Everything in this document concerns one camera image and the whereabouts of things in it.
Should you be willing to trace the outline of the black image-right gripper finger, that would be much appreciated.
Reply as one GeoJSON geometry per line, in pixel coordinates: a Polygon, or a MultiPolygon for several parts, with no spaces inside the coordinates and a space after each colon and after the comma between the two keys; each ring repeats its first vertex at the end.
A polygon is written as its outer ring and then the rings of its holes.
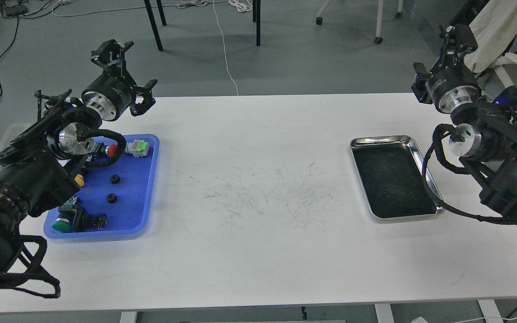
{"type": "Polygon", "coordinates": [[[416,99],[421,104],[433,104],[431,95],[427,88],[427,82],[431,79],[431,72],[427,71],[425,65],[421,62],[413,63],[415,71],[415,82],[411,86],[416,99]]]}
{"type": "Polygon", "coordinates": [[[448,26],[440,34],[444,39],[439,63],[459,63],[463,62],[467,54],[473,53],[478,49],[478,43],[472,30],[468,25],[456,24],[448,26]]]}

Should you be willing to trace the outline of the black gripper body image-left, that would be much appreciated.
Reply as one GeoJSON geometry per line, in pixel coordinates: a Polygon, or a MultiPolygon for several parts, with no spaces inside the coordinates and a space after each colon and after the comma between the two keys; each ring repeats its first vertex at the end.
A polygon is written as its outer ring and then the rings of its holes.
{"type": "Polygon", "coordinates": [[[85,106],[96,110],[101,119],[111,122],[142,98],[131,93],[130,87],[137,83],[128,72],[126,61],[121,67],[113,65],[102,69],[102,74],[82,92],[82,100],[85,106]]]}

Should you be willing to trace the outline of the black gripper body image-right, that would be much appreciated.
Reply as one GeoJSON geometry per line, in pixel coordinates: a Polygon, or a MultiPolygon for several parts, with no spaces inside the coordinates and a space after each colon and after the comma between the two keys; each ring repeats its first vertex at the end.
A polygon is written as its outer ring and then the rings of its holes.
{"type": "Polygon", "coordinates": [[[480,97],[481,90],[474,74],[466,67],[464,61],[439,63],[439,58],[429,70],[432,76],[427,82],[429,94],[437,111],[451,113],[460,105],[475,102],[480,97]]]}

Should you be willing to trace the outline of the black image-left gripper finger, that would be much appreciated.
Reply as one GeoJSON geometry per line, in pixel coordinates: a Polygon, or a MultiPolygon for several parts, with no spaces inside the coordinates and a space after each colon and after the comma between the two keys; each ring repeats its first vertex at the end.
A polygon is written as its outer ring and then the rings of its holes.
{"type": "Polygon", "coordinates": [[[156,103],[156,100],[153,98],[152,89],[157,83],[158,80],[150,80],[144,87],[137,85],[130,87],[132,94],[142,98],[140,103],[133,103],[129,106],[133,117],[142,116],[156,103]]]}
{"type": "Polygon", "coordinates": [[[109,68],[113,65],[121,67],[125,63],[125,52],[133,45],[135,45],[133,41],[121,45],[114,39],[107,40],[97,50],[92,51],[91,61],[102,68],[109,68]]]}

